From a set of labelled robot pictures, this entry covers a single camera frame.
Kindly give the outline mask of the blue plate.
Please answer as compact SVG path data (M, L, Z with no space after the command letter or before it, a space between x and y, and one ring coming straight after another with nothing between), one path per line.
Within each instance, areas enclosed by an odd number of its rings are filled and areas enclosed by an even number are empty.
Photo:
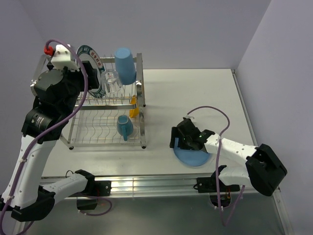
M209 153L196 150L180 149L178 147L178 142L179 140L176 138L173 151L178 160L185 165L192 167L201 166L211 158L211 154Z

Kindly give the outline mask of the white plate green rim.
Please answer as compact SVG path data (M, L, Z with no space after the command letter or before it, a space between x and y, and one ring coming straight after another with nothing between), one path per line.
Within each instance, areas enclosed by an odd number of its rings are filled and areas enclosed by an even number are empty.
M76 54L81 61L89 61L93 69L97 69L97 80L99 85L96 88L89 90L91 96L95 98L103 98L106 95L104 85L106 79L104 76L105 68L97 52L88 45L78 47Z

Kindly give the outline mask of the clear drinking glass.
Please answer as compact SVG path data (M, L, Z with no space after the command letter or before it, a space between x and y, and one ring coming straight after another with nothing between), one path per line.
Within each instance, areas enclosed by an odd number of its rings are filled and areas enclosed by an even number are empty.
M106 70L101 75L101 85L107 94L119 92L123 85L116 70Z

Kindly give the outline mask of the blue mug white inside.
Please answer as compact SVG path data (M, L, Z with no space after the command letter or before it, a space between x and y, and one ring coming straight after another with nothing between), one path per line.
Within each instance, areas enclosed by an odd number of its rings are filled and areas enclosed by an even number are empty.
M128 137L133 134L134 126L127 115L120 115L117 118L117 131L124 141L127 141Z

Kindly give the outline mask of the tall blue plastic cup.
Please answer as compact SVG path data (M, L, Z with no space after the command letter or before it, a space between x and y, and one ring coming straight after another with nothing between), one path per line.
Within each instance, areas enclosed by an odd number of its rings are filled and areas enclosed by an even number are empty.
M123 85L136 81L136 70L132 52L127 47L120 47L114 53L115 68Z

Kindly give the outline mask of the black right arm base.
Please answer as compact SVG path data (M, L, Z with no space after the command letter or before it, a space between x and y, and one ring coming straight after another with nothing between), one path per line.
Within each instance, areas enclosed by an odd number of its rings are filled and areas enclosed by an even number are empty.
M220 185L220 195L221 195L221 206L228 207L231 203L231 193L239 192L239 185L225 186L221 181ZM199 177L196 179L196 184L193 189L197 190L198 193L216 193L217 186L215 177Z

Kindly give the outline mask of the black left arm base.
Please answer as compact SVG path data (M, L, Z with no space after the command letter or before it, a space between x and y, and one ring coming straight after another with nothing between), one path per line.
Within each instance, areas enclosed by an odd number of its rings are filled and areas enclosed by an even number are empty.
M86 197L86 199L77 199L76 207L79 212L85 213L89 216L100 216L108 213L112 209L112 202L104 197L110 196L112 188L112 182L106 181L96 181L95 187L91 193ZM90 211L95 210L97 207L106 206L107 210L100 212L98 214L92 214Z

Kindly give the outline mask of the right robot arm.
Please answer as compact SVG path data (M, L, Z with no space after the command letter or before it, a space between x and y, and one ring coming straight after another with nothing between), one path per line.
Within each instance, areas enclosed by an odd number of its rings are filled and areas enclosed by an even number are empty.
M270 146L245 145L207 129L200 131L189 118L172 127L169 146L189 166L203 165L212 154L238 164L237 167L218 165L211 176L198 178L199 193L232 192L248 186L271 196L288 172Z

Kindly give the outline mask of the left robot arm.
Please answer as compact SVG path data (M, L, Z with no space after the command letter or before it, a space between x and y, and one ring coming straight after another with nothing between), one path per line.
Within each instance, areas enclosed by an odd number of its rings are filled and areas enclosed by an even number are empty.
M38 135L73 112L84 88L81 70L71 71L68 67L58 70L49 66L49 70L41 73L34 84L33 108L25 117L20 155L13 173L19 172L20 177L17 183L11 179L0 197L0 208L8 208L13 219L19 222L42 220L66 197L76 193L91 195L95 191L95 176L81 169L66 179L47 186L40 185L46 161L66 122L37 140L27 158L23 159L28 145Z

